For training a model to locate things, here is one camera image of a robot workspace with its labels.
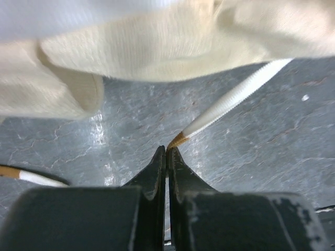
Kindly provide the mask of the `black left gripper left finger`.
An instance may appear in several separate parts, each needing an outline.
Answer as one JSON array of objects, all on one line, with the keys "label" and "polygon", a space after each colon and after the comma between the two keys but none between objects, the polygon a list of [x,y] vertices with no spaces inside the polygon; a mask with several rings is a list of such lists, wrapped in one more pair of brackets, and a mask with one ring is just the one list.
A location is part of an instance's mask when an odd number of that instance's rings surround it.
[{"label": "black left gripper left finger", "polygon": [[12,206],[1,250],[162,250],[165,148],[120,187],[35,188]]}]

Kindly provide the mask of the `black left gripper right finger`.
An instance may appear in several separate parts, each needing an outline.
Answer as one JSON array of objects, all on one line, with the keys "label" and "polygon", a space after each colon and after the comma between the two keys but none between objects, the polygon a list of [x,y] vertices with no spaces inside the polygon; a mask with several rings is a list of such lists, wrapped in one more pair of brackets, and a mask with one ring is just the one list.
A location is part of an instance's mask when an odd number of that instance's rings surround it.
[{"label": "black left gripper right finger", "polygon": [[291,192],[219,192],[167,151],[176,250],[329,250],[311,204]]}]

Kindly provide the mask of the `bear print cream quilt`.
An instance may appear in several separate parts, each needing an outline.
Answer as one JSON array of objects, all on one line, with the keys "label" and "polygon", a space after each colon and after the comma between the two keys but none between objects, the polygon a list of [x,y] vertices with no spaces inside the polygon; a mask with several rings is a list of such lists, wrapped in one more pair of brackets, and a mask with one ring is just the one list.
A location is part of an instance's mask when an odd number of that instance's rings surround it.
[{"label": "bear print cream quilt", "polygon": [[334,55],[334,1],[1,1],[1,118],[82,119],[103,77],[183,81],[264,63],[170,143],[203,131],[295,58]]}]

